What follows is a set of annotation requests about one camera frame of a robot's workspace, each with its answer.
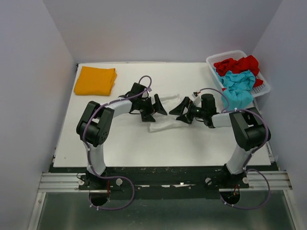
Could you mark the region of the white t-shirt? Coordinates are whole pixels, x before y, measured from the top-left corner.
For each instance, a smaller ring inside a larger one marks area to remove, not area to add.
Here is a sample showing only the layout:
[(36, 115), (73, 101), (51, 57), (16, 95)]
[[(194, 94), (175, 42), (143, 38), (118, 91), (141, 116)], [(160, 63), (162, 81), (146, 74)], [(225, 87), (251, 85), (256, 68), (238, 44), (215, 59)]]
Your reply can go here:
[(159, 113), (155, 113), (153, 116), (155, 118), (155, 122), (150, 122), (149, 132), (159, 132), (164, 130), (169, 130), (172, 128), (184, 128), (188, 127), (189, 125), (176, 120), (176, 115), (170, 115), (169, 112), (177, 107), (182, 101), (183, 97), (180, 96), (179, 93), (177, 94), (169, 94), (169, 95), (162, 95), (159, 97), (163, 108), (165, 109), (167, 115), (162, 115)]

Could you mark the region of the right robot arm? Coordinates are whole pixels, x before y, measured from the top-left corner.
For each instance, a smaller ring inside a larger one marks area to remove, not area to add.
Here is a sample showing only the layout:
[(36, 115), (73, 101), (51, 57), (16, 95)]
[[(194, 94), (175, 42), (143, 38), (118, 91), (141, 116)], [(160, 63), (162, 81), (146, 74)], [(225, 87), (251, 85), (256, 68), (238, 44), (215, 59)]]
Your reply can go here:
[(255, 107), (219, 113), (215, 98), (209, 93), (201, 96), (200, 107), (189, 97), (185, 97), (178, 106), (169, 111), (169, 114), (176, 115), (176, 120), (186, 124), (191, 124), (199, 118), (209, 128), (232, 128), (236, 148), (229, 161), (222, 167), (221, 173), (207, 181), (220, 188), (230, 188), (242, 181), (246, 177), (246, 166), (252, 155), (271, 138), (269, 128)]

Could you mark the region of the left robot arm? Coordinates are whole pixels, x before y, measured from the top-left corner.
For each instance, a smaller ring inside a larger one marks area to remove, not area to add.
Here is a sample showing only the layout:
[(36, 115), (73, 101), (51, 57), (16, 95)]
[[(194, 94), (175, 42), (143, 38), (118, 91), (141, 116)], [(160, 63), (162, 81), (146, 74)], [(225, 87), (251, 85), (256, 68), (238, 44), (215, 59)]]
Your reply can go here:
[(90, 184), (95, 189), (102, 189), (111, 179), (132, 181), (125, 176), (104, 175), (107, 166), (104, 160), (104, 142), (106, 141), (114, 118), (139, 111), (143, 122), (155, 122), (153, 115), (167, 115), (158, 94), (149, 96), (150, 87), (134, 83), (130, 91), (105, 104), (90, 101), (76, 127), (76, 133), (86, 148), (86, 177), (78, 179)]

